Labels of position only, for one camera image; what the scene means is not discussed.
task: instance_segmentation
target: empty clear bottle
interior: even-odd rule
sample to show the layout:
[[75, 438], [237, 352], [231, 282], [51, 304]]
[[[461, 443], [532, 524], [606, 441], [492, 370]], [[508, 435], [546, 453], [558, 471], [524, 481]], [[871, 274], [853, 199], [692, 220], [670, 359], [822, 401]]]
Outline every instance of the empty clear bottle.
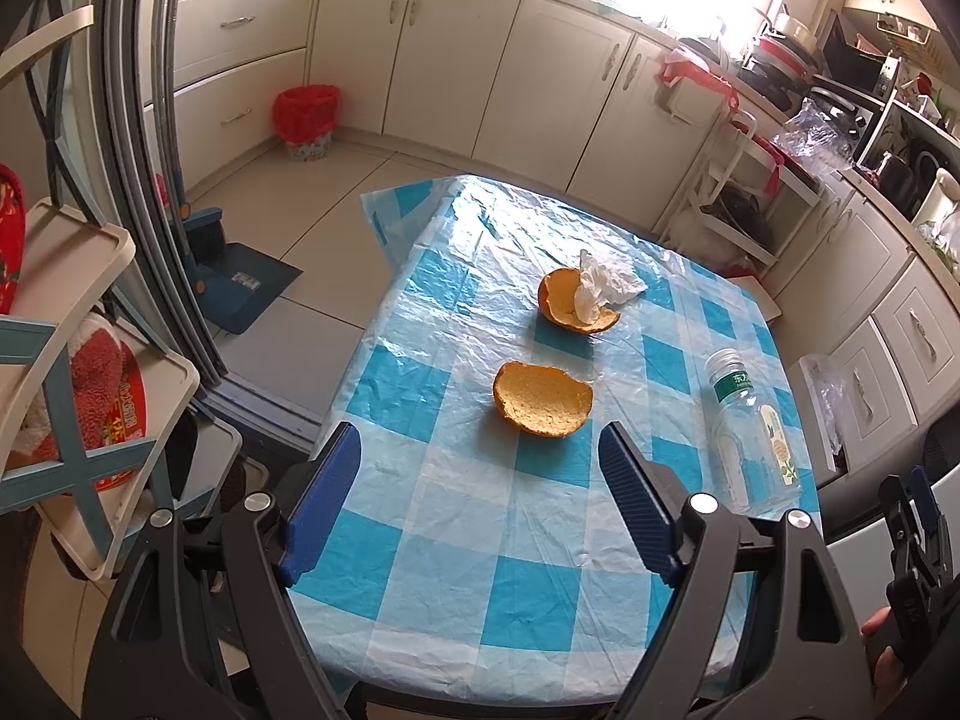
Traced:
[[779, 515], [800, 503], [800, 479], [784, 423], [751, 384], [734, 349], [707, 360], [720, 412], [710, 430], [713, 493], [735, 514]]

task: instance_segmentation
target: trash can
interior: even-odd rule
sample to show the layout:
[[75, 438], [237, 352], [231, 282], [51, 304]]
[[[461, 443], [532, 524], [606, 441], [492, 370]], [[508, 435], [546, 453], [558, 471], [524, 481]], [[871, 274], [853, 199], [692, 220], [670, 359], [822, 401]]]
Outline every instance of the trash can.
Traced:
[[299, 162], [323, 159], [330, 150], [337, 125], [340, 90], [313, 84], [280, 92], [274, 100], [272, 118], [287, 153]]

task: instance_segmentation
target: metal bolt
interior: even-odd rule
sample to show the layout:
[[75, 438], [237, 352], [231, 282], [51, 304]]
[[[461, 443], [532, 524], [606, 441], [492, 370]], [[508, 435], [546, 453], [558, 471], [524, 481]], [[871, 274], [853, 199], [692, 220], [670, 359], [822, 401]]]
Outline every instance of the metal bolt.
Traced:
[[707, 495], [707, 493], [697, 493], [690, 498], [690, 506], [693, 507], [694, 512], [699, 512], [700, 514], [713, 514], [717, 511], [717, 507], [720, 504], [717, 503], [717, 499], [712, 495]]
[[150, 515], [150, 524], [155, 528], [166, 528], [174, 521], [174, 512], [170, 509], [157, 509]]
[[244, 509], [248, 512], [262, 512], [263, 509], [266, 509], [270, 506], [270, 494], [269, 493], [252, 493], [247, 496], [247, 499], [243, 502]]
[[799, 509], [793, 509], [792, 512], [789, 512], [786, 515], [786, 521], [793, 525], [794, 528], [800, 528], [801, 530], [803, 530], [803, 528], [809, 528], [810, 522], [812, 522], [810, 515], [806, 512], [801, 512]]

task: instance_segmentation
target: blue and white tablecloth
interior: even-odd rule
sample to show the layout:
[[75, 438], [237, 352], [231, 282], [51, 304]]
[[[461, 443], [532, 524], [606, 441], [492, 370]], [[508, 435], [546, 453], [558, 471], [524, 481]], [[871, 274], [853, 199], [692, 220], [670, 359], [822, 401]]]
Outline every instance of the blue and white tablecloth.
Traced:
[[[779, 404], [802, 480], [796, 504], [819, 511], [760, 308], [673, 252], [496, 181], [426, 181], [363, 203], [397, 276], [325, 420], [328, 432], [356, 425], [363, 459], [292, 594], [317, 658], [349, 680], [477, 704], [616, 699], [669, 590], [644, 569], [600, 473], [607, 423], [621, 421], [690, 491], [710, 490], [717, 406], [704, 361], [735, 347]], [[577, 266], [582, 248], [629, 262], [649, 285], [593, 337], [536, 309], [541, 277]], [[564, 440], [512, 428], [491, 394], [507, 360], [592, 384], [587, 424]], [[733, 657], [744, 593], [738, 581], [716, 667]]]

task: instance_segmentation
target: crumpled tissue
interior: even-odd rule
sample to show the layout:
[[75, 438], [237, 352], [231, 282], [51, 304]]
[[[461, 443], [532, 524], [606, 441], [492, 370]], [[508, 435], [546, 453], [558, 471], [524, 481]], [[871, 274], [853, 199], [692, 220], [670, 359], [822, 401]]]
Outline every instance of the crumpled tissue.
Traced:
[[596, 322], [604, 306], [626, 303], [646, 289], [629, 265], [601, 263], [585, 248], [580, 250], [580, 286], [573, 295], [580, 322]]

